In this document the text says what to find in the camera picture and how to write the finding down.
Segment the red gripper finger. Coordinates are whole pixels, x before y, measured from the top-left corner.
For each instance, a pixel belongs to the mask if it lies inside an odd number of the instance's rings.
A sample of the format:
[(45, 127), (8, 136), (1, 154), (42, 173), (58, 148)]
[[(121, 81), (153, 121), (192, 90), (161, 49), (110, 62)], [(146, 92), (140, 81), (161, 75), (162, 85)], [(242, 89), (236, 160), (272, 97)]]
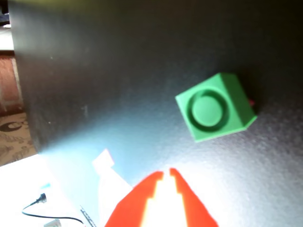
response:
[(170, 168), (169, 173), (175, 177), (177, 191), (181, 193), (188, 227), (218, 227), (218, 223), (210, 215), (205, 205), (193, 192), (180, 172)]
[(139, 227), (147, 199), (155, 192), (156, 183), (164, 173), (156, 171), (138, 183), (117, 205), (105, 224), (106, 227)]

